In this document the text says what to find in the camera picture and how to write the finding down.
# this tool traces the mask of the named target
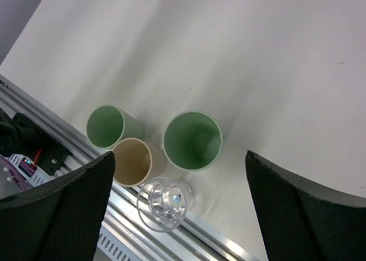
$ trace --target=white table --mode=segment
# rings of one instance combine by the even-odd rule
[[[246,150],[366,197],[365,0],[43,0],[0,73],[85,132],[118,105],[161,146],[169,120],[210,113],[218,162],[169,167],[192,211],[260,260]]]

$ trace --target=beige cup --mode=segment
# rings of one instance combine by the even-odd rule
[[[116,170],[113,179],[124,187],[142,184],[159,176],[168,160],[163,151],[137,138],[126,138],[113,148]]]

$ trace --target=green cup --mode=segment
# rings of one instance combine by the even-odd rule
[[[208,114],[186,111],[172,119],[164,134],[168,160],[185,171],[201,171],[211,166],[222,148],[222,132]]]
[[[89,117],[86,135],[97,148],[112,149],[125,138],[144,138],[142,125],[132,116],[114,105],[103,105]]]

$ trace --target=table surface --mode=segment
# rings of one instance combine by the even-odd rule
[[[166,175],[192,186],[194,213],[266,260],[248,149],[366,197],[364,1],[43,0],[0,73],[83,133],[102,104],[158,146],[176,114],[211,114],[219,160]]]

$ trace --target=clear glass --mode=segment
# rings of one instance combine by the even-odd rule
[[[141,221],[151,230],[168,232],[178,227],[193,203],[190,186],[158,177],[144,184],[137,196]]]

